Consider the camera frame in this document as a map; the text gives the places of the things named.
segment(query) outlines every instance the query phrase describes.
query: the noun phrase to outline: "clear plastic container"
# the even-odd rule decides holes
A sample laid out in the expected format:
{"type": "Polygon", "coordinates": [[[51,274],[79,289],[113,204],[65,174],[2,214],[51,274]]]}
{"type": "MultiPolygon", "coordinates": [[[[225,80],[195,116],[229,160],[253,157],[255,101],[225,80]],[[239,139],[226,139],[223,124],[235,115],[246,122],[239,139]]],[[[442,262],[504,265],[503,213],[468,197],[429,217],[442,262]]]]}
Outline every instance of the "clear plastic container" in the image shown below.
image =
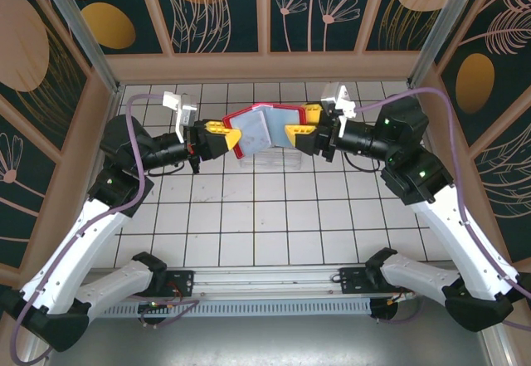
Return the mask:
{"type": "Polygon", "coordinates": [[[253,165],[260,166],[261,169],[270,169],[271,171],[298,171],[302,164],[302,153],[297,149],[287,148],[269,148],[258,152],[250,157],[244,157],[240,160],[242,167],[253,165]]]}

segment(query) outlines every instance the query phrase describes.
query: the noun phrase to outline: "white tile floor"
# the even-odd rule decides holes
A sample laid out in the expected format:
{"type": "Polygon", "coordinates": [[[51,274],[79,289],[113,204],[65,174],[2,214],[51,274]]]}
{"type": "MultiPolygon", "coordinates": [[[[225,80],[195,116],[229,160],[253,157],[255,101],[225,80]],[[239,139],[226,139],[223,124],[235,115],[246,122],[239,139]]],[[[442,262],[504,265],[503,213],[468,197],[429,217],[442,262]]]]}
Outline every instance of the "white tile floor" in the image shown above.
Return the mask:
{"type": "MultiPolygon", "coordinates": [[[[140,93],[187,93],[200,118],[220,119],[253,102],[318,101],[324,83],[133,85],[140,93]]],[[[403,82],[350,82],[351,99],[366,105],[406,89],[403,82]]],[[[134,116],[151,135],[168,132],[172,111],[141,100],[134,116]]],[[[378,111],[357,116],[374,123],[378,111]]],[[[370,159],[352,156],[362,168],[370,159]]],[[[419,261],[449,257],[426,224],[403,206],[376,173],[360,173],[337,154],[332,163],[303,155],[298,171],[242,167],[234,153],[153,178],[155,187],[95,267],[120,267],[151,251],[170,267],[285,266],[365,262],[391,246],[419,261]]]]}

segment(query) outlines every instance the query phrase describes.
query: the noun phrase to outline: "black cable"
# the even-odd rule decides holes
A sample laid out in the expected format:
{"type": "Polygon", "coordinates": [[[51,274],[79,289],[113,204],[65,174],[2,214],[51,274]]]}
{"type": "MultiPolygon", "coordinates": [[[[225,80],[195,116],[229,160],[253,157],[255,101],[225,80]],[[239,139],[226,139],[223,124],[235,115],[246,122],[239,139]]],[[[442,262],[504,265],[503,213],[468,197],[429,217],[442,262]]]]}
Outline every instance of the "black cable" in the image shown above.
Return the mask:
{"type": "Polygon", "coordinates": [[[345,156],[347,163],[349,163],[352,168],[355,168],[358,171],[361,171],[362,173],[377,173],[380,170],[380,166],[381,166],[380,160],[376,160],[378,161],[378,166],[375,169],[365,169],[365,168],[358,167],[357,165],[354,165],[353,162],[350,161],[350,159],[348,158],[348,154],[343,153],[343,155],[345,156]]]}
{"type": "Polygon", "coordinates": [[[156,178],[156,177],[164,177],[166,175],[172,175],[174,173],[177,173],[179,172],[180,170],[182,170],[184,168],[184,163],[180,163],[181,166],[180,167],[177,167],[176,169],[174,169],[173,171],[168,171],[167,173],[151,173],[151,171],[148,171],[147,175],[151,178],[156,178]]]}

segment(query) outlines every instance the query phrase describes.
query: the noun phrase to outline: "metal ventilation grate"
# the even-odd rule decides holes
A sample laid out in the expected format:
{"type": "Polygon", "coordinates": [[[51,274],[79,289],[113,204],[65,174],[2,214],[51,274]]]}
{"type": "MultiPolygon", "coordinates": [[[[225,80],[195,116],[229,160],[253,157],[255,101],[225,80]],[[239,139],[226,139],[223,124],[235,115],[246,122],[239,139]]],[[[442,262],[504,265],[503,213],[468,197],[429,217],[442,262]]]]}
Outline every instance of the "metal ventilation grate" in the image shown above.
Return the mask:
{"type": "MultiPolygon", "coordinates": [[[[360,315],[370,314],[369,298],[332,300],[240,300],[202,301],[185,316],[288,316],[288,315],[360,315]]],[[[120,303],[100,318],[138,318],[140,303],[120,303]]],[[[177,315],[185,306],[151,310],[144,317],[177,315]]]]}

